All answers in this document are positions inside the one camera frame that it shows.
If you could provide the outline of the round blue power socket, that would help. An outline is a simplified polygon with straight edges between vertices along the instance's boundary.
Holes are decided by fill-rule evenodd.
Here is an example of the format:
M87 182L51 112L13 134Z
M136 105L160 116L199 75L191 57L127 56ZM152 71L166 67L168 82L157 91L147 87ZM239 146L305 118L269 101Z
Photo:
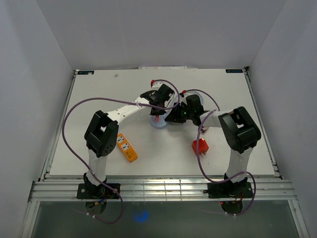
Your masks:
M165 122L164 119L166 114L159 116L159 122L156 122L156 116L151 116L150 124L155 129L164 129L168 126L168 122Z

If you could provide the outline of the red cube socket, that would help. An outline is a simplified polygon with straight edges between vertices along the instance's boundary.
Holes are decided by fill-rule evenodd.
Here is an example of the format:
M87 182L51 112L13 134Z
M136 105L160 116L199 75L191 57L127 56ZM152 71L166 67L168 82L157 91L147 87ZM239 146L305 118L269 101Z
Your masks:
M194 140L191 146L196 156L205 155L209 150L209 146L204 138L200 138L198 141Z

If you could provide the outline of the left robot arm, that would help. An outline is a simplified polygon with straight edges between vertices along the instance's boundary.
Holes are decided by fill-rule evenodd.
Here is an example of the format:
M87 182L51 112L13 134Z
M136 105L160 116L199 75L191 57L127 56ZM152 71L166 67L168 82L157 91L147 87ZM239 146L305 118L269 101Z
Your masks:
M84 138L89 152L89 169L84 174L87 192L94 198L105 193L107 156L114 150L119 129L146 115L163 115L176 98L175 91L163 83L141 94L117 110L94 113Z

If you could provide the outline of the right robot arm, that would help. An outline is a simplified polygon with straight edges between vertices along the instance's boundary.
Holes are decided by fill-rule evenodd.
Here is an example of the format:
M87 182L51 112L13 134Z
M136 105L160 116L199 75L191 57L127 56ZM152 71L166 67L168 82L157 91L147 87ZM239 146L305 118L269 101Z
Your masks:
M230 147L230 158L224 179L209 179L204 191L209 198L253 198L256 194L255 181L248 182L251 173L247 171L249 157L261 139L261 132L244 107L229 112L204 109L198 95L189 95L186 101L177 105L165 118L167 122L185 123L186 121L203 127L221 128L225 141Z

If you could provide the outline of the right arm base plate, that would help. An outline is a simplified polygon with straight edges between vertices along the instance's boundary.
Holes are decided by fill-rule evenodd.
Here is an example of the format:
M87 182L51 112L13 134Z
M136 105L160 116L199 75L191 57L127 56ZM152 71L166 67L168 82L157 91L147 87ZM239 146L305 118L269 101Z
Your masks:
M252 198L253 190L251 184L246 182L242 185L228 183L208 183L207 189L203 191L204 194L208 194L208 198Z

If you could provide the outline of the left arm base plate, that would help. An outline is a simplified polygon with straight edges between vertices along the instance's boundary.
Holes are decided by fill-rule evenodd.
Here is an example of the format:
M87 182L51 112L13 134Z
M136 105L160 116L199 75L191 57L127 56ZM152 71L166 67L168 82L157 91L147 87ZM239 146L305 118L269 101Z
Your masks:
M104 187L102 184L96 187L96 189L90 189L86 184L81 183L77 189L77 199L118 199L119 196L115 191Z

